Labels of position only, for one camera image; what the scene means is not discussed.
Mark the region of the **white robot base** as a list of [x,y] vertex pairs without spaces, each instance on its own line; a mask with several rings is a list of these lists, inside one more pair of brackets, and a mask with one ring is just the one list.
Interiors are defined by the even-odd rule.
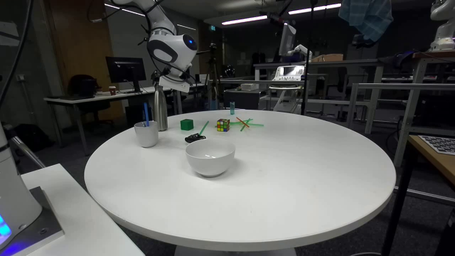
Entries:
[[30,252],[61,234],[49,196],[40,186],[26,186],[0,127],[0,256]]

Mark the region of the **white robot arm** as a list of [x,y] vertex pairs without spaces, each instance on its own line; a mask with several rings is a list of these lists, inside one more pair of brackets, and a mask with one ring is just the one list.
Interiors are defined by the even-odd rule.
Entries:
[[179,33],[158,0],[110,0],[121,8],[137,8],[147,16],[147,51],[158,70],[158,83],[188,92],[191,87],[189,68],[198,51],[196,39]]

